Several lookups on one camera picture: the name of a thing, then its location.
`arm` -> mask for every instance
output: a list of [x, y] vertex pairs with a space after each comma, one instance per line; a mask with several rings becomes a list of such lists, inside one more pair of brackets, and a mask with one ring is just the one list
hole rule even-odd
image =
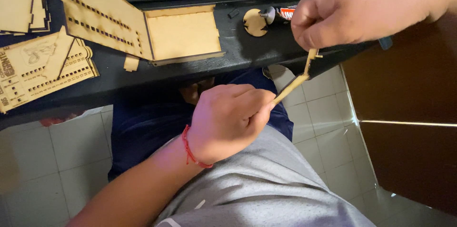
[[457, 0], [301, 0], [291, 27], [297, 43], [309, 50], [386, 37], [427, 18], [436, 21], [456, 5]]
[[[270, 118], [275, 95], [250, 84], [204, 91], [187, 140], [200, 162], [212, 164], [247, 147]], [[178, 137], [102, 189], [68, 226], [146, 226], [203, 169], [189, 162]]]

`red string bracelet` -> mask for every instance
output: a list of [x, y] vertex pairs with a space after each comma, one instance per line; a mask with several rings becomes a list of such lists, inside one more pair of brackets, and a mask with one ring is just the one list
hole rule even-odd
[[187, 140], [187, 131], [189, 130], [189, 125], [186, 125], [186, 128], [184, 128], [184, 131], [182, 132], [182, 141], [184, 142], [184, 148], [186, 149], [186, 152], [187, 152], [187, 159], [186, 159], [186, 164], [189, 164], [189, 158], [191, 158], [191, 160], [197, 164], [198, 166], [202, 167], [202, 168], [211, 168], [213, 167], [213, 164], [204, 164], [202, 162], [199, 162], [195, 159], [194, 155], [192, 154], [191, 152], [191, 149], [189, 148], [189, 142]]

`round wooden disc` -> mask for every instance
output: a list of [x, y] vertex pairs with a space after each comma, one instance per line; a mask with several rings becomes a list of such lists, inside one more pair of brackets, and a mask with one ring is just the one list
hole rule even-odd
[[259, 12], [260, 9], [254, 8], [246, 12], [243, 17], [244, 29], [255, 37], [264, 36], [266, 34], [266, 30], [264, 30], [266, 27], [266, 20], [260, 16]]

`fingernail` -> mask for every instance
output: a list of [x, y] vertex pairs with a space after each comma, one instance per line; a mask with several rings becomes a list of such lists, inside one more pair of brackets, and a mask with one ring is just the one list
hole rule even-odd
[[271, 103], [270, 103], [270, 108], [269, 108], [270, 111], [273, 110], [273, 108], [274, 108], [275, 106], [276, 106], [275, 103], [274, 103], [274, 102], [271, 102]]

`small black object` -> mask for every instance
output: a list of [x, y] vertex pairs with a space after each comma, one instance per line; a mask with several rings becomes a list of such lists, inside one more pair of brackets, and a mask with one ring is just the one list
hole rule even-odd
[[239, 15], [239, 11], [238, 11], [238, 9], [235, 8], [227, 15], [228, 15], [228, 18], [232, 19], [232, 18], [236, 17], [237, 15]]

